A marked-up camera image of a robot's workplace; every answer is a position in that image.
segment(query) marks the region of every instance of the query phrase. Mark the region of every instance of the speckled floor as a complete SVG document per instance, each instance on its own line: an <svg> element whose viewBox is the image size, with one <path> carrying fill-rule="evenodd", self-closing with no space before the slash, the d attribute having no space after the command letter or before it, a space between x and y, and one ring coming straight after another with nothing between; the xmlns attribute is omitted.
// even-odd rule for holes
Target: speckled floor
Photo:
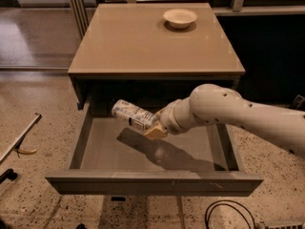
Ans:
<svg viewBox="0 0 305 229"><path fill-rule="evenodd" d="M77 38L75 33L69 36ZM0 42L0 61L7 58L3 42ZM56 59L54 64L69 64L77 48L71 47L74 48L59 54L70 56ZM13 64L13 56L17 54L12 52L12 58L5 63ZM37 60L26 62L51 62L46 58ZM79 223L88 229L205 228L205 210L212 202L223 199L132 196L126 197L126 201L112 201L110 196L58 195L45 180L45 173L64 166L76 137L82 112L77 111L71 82L67 75L58 73L0 72L0 154L30 123L34 112L43 117L28 133L22 147L38 152L20 158L12 152L0 165L0 174L12 168L19 175L14 181L7 179L0 184L0 218L11 228L73 229ZM234 135L246 172L261 174L264 181L247 198L225 199L241 202L256 221L305 218L305 160L243 130L234 128ZM228 207L215 209L210 225L213 229L248 228L241 216Z"/></svg>

